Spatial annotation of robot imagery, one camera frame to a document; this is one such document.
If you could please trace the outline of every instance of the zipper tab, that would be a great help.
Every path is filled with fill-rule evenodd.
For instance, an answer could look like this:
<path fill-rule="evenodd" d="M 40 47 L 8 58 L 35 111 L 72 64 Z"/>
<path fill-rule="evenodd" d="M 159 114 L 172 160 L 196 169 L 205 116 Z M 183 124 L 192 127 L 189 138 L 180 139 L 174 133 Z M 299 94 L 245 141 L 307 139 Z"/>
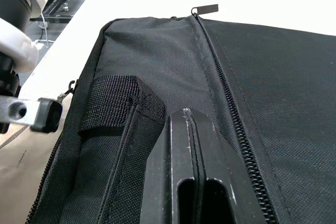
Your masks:
<path fill-rule="evenodd" d="M 216 5 L 205 5 L 205 6 L 198 6 L 198 7 L 193 7 L 191 9 L 191 15 L 194 15 L 193 9 L 197 9 L 197 14 L 207 14 L 207 13 L 215 13 L 218 11 L 218 4 Z"/>
<path fill-rule="evenodd" d="M 70 94 L 70 93 L 75 94 L 75 90 L 76 90 L 77 85 L 78 85 L 78 80 L 77 81 L 70 81 L 70 83 L 69 83 L 69 89 L 65 93 L 61 93 L 58 96 L 57 101 L 60 102 L 60 103 L 62 103 L 62 101 L 65 99 L 65 97 L 68 96 L 68 94 Z"/>

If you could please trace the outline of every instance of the zipper teeth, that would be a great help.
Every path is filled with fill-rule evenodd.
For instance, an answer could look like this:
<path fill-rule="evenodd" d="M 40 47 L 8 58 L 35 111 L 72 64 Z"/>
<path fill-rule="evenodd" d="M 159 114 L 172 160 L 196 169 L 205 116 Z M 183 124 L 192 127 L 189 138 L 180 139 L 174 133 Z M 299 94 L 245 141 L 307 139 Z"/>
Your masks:
<path fill-rule="evenodd" d="M 49 170 L 51 168 L 51 165 L 52 165 L 52 163 L 54 161 L 54 157 L 56 155 L 56 152 L 57 152 L 59 144 L 60 144 L 60 137 L 58 138 L 58 140 L 57 140 L 54 148 L 51 151 L 51 155 L 49 157 L 49 160 L 47 162 L 46 168 L 45 168 L 45 170 L 43 172 L 43 175 L 42 175 L 42 179 L 41 179 L 40 185 L 38 187 L 38 192 L 37 192 L 36 199 L 35 199 L 32 207 L 31 207 L 31 209 L 29 211 L 29 214 L 28 214 L 28 217 L 27 217 L 27 220 L 26 220 L 25 224 L 29 224 L 31 222 L 34 214 L 35 214 L 35 211 L 37 209 L 37 205 L 38 205 L 38 203 L 40 201 L 40 197 L 41 197 L 41 194 L 42 194 L 43 185 L 45 183 L 45 180 L 47 178 L 47 175 L 48 175 L 48 172 L 49 172 Z"/>
<path fill-rule="evenodd" d="M 250 180 L 252 182 L 253 189 L 254 189 L 254 191 L 257 195 L 257 199 L 258 199 L 259 204 L 261 206 L 261 209 L 263 211 L 264 217 L 265 217 L 265 219 L 268 223 L 277 223 L 278 221 L 277 221 L 273 206 L 270 202 L 269 195 L 267 193 L 267 189 L 265 187 L 264 181 L 262 180 L 262 177 L 261 177 L 256 159 L 255 159 L 254 154 L 252 152 L 250 143 L 247 139 L 247 136 L 246 136 L 246 133 L 245 133 L 245 130 L 244 130 L 244 127 L 243 127 L 243 123 L 240 119 L 235 101 L 233 99 L 233 96 L 231 94 L 229 86 L 226 82 L 226 79 L 225 79 L 224 73 L 222 71 L 222 68 L 221 68 L 221 66 L 218 62 L 215 50 L 212 47 L 212 44 L 209 40 L 208 35 L 205 32 L 204 27 L 202 26 L 202 24 L 198 20 L 198 16 L 197 15 L 194 15 L 194 16 L 195 16 L 197 22 L 199 23 L 203 33 L 204 33 L 204 36 L 205 36 L 206 41 L 209 45 L 211 54 L 213 56 L 215 66 L 216 66 L 216 70 L 218 72 L 219 78 L 221 80 L 221 84 L 222 84 L 223 89 L 224 89 L 225 98 L 227 100 L 229 110 L 230 110 L 230 114 L 231 114 L 233 124 L 234 124 L 234 127 L 235 127 L 235 131 L 236 131 L 236 134 L 237 134 L 237 137 L 238 137 L 239 146 L 240 146 L 240 149 L 241 149 L 241 152 L 242 152 L 241 154 L 242 154 L 243 160 L 245 162 L 245 166 L 246 166 L 246 169 L 248 171 L 248 175 L 249 175 Z"/>

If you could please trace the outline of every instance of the black fabric bag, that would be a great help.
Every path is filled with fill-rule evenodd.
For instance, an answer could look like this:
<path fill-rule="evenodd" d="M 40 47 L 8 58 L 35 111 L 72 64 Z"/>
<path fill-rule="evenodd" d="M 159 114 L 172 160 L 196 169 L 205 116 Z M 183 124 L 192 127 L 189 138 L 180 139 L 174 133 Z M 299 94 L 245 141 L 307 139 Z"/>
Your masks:
<path fill-rule="evenodd" d="M 335 223 L 336 39 L 105 25 L 27 223 Z"/>

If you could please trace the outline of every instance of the velcro strap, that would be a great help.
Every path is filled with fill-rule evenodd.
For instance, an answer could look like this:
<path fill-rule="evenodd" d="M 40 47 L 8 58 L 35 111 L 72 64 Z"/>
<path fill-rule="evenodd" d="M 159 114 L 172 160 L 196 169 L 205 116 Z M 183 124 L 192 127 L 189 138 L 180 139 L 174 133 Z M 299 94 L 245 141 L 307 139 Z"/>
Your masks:
<path fill-rule="evenodd" d="M 164 104 L 136 76 L 104 76 L 91 85 L 79 131 L 96 127 L 124 127 L 132 104 L 139 104 L 163 119 Z"/>

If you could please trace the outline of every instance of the black strap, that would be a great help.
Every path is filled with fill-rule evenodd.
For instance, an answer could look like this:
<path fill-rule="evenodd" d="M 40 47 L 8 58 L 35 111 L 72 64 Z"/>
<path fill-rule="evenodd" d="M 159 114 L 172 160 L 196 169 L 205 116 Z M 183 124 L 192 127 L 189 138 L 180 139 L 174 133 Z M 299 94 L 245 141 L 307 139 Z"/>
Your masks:
<path fill-rule="evenodd" d="M 80 133 L 123 129 L 97 223 L 139 222 L 146 160 L 163 125 L 163 102 L 139 78 L 107 76 L 93 82 Z"/>
<path fill-rule="evenodd" d="M 124 127 L 131 103 L 141 103 L 163 118 L 164 104 L 136 76 L 105 76 L 96 79 L 89 95 L 79 131 L 95 127 Z"/>

